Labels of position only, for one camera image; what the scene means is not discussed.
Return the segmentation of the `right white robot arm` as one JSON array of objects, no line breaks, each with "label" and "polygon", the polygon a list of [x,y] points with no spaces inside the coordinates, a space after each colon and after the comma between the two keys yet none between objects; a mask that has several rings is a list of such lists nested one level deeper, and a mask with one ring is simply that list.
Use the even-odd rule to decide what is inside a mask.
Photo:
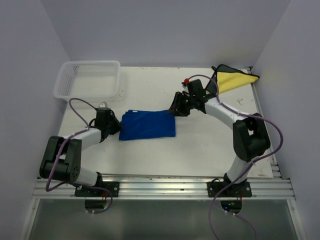
[{"label": "right white robot arm", "polygon": [[249,115],[224,104],[219,99],[218,90],[211,92],[208,86],[204,88],[200,79],[185,79],[181,84],[183,91],[175,93],[169,114],[187,117],[196,109],[232,130],[235,159],[224,175],[222,189],[227,196],[235,196],[241,190],[240,184],[247,180],[245,169],[271,146],[264,120],[258,113]]}]

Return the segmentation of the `blue towel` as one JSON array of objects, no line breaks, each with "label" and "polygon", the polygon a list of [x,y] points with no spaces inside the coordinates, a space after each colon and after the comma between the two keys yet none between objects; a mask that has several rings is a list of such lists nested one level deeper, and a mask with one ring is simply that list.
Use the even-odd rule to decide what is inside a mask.
[{"label": "blue towel", "polygon": [[128,110],[122,116],[120,141],[171,138],[176,136],[176,121],[167,110]]}]

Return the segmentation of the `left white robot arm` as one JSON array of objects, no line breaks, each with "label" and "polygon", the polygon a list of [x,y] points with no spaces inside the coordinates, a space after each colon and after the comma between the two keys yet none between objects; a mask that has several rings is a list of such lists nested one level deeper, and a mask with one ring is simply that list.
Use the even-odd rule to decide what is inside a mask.
[{"label": "left white robot arm", "polygon": [[110,108],[99,107],[95,111],[93,126],[88,124],[85,129],[68,137],[49,138],[39,168],[40,177],[47,180],[47,192],[63,184],[70,184],[86,188],[87,192],[96,197],[106,189],[101,173],[81,166],[82,152],[120,132],[123,125]]}]

